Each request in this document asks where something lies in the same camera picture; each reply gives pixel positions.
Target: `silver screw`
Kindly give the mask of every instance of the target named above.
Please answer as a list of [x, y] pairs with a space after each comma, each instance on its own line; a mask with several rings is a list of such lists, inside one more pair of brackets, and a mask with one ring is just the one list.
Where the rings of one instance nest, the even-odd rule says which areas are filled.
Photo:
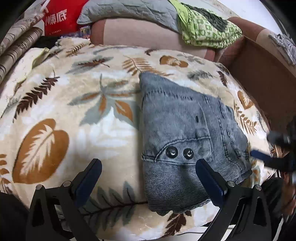
[[68, 187], [71, 185], [71, 181], [64, 181], [63, 186]]
[[233, 188], [235, 186], [235, 182], [234, 181], [228, 181], [227, 185]]
[[255, 185], [255, 188], [258, 190], [258, 191], [261, 191], [262, 190], [262, 187], [258, 184]]
[[38, 185], [36, 186], [36, 190], [40, 190], [42, 187], [43, 187], [43, 186], [42, 186], [41, 184], [38, 184]]

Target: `gray quilted cushion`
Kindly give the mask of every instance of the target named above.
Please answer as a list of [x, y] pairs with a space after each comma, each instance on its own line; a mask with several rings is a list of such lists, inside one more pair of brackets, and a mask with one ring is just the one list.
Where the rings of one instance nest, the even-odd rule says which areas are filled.
[[143, 19], [180, 33], [178, 13], [167, 0], [89, 0], [83, 6], [77, 23], [89, 24], [113, 17]]

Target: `gray cloth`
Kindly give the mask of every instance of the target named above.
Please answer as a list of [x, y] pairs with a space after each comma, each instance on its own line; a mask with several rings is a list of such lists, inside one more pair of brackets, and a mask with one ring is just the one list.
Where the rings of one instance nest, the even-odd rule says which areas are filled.
[[[145, 72], [140, 74], [143, 112], [143, 172], [151, 211], [183, 213], [209, 202], [195, 173], [203, 158], [235, 183], [251, 171], [247, 138], [231, 108], [212, 96]], [[169, 158], [168, 147], [178, 155]], [[186, 159], [184, 150], [194, 155]]]
[[89, 24], [114, 17], [143, 19], [181, 32], [178, 13], [168, 0], [89, 0], [83, 6], [77, 23]]
[[281, 55], [286, 59], [288, 64], [296, 64], [296, 47], [292, 39], [282, 34], [269, 34], [274, 45], [277, 47]]

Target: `green checkered cloth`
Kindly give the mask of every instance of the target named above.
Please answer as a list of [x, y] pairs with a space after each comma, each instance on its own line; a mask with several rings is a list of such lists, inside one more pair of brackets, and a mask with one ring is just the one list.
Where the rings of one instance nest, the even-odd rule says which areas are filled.
[[212, 48], [226, 48], [242, 36], [241, 29], [232, 22], [227, 21], [228, 24], [225, 31], [220, 32], [199, 12], [190, 9], [178, 0], [169, 1], [178, 12], [182, 28], [182, 38], [187, 44]]

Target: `red bag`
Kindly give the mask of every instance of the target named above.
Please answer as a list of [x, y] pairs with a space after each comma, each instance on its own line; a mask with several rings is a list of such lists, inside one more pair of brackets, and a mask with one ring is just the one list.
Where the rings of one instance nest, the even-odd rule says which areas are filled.
[[79, 31], [76, 21], [88, 0], [50, 0], [45, 8], [44, 35], [60, 36]]

